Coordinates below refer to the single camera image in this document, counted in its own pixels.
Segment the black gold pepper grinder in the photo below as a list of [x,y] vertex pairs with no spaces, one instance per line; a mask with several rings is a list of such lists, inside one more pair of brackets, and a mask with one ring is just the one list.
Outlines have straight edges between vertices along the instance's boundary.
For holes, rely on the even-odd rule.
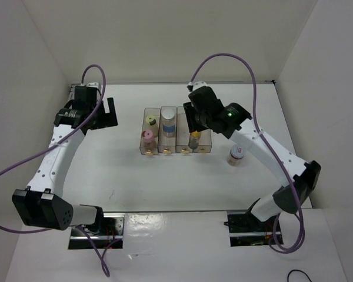
[[198,131],[191,132],[189,135],[188,147],[191,148],[192,150],[197,149],[199,146],[200,138],[201,138],[201,132],[198,132]]

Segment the white blue cylindrical shaker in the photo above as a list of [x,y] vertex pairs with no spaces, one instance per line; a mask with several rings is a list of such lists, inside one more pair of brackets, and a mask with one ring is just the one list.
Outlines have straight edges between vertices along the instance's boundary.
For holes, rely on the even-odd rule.
[[174,137],[176,132],[176,112],[171,108],[161,110],[162,132],[166,137]]

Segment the yellow cap spice bottle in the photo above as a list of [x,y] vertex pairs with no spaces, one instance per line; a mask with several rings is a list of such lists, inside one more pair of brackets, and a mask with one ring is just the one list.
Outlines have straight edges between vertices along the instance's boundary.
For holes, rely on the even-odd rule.
[[158,137],[159,127],[156,116],[148,115],[145,117],[145,129],[150,130],[154,137]]

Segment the pink cap spice bottle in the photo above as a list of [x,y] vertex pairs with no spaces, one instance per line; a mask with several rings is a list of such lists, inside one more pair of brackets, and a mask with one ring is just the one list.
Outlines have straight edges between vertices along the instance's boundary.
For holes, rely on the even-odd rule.
[[156,148],[156,140],[150,130],[145,130],[142,132],[142,140],[146,150],[154,150]]

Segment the red label spice jar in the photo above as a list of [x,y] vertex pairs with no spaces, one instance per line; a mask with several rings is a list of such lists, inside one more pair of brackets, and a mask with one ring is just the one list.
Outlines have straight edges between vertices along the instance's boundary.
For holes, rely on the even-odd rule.
[[233,145],[227,157],[227,163],[231,166],[238,166],[245,157],[246,150],[240,145]]

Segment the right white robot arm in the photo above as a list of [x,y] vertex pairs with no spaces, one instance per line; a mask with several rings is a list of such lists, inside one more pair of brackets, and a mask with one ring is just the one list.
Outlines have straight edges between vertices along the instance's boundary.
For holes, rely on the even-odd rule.
[[296,201],[303,203],[315,189],[321,172],[316,161],[307,162],[283,147],[261,128],[237,103],[224,106],[204,82],[189,83],[189,102],[183,108],[190,132],[210,129],[250,152],[279,181],[281,187],[255,201],[246,212],[249,229],[262,229],[267,220],[282,212],[295,214]]

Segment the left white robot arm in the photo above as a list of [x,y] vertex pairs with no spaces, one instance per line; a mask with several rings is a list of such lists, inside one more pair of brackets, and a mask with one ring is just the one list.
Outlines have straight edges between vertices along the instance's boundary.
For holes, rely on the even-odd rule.
[[101,207],[73,205],[62,198],[65,179],[75,153],[90,130],[117,126],[113,98],[109,111],[98,101],[99,83],[76,85],[72,99],[55,116],[49,148],[35,176],[23,190],[16,189],[12,202],[23,223],[44,229],[65,230],[84,225],[91,234],[105,229]]

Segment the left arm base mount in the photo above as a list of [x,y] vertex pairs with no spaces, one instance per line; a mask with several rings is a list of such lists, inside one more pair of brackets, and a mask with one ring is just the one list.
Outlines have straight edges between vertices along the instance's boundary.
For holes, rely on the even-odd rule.
[[71,229],[69,250],[92,250],[89,238],[98,250],[123,248],[125,213],[105,213],[100,226],[82,225]]

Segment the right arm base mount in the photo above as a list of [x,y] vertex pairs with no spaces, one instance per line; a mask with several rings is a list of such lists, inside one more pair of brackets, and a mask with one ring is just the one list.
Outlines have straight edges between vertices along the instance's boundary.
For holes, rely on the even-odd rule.
[[275,245],[273,226],[276,216],[270,217],[259,225],[250,226],[245,213],[232,212],[227,214],[224,226],[227,226],[231,247]]

